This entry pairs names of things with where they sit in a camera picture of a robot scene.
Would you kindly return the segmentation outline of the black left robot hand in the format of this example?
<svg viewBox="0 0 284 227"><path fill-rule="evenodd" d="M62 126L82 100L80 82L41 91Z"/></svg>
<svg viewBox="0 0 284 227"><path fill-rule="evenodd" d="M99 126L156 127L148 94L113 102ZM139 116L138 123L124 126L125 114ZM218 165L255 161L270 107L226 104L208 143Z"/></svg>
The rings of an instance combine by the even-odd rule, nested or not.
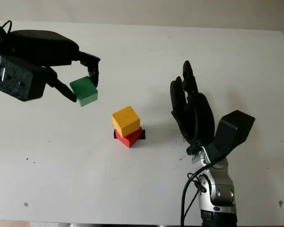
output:
<svg viewBox="0 0 284 227"><path fill-rule="evenodd" d="M53 31L16 30L9 32L7 38L14 54L43 67L49 73L46 83L62 95L73 102L79 101L80 106L97 100L100 58L81 52L74 41ZM73 61L87 67L89 75L71 82L71 87L67 87L59 81L51 67L71 65Z"/></svg>

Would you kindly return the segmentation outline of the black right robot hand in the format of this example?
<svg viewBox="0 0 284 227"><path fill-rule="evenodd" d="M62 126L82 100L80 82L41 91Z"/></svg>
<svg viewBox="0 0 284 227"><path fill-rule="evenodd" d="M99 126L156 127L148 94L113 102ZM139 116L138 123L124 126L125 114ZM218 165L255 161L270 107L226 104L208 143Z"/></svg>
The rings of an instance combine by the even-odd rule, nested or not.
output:
<svg viewBox="0 0 284 227"><path fill-rule="evenodd" d="M183 77L170 84L171 114L183 138L189 143L188 155L206 147L214 138L214 116L206 96L198 91L189 61L183 64Z"/></svg>

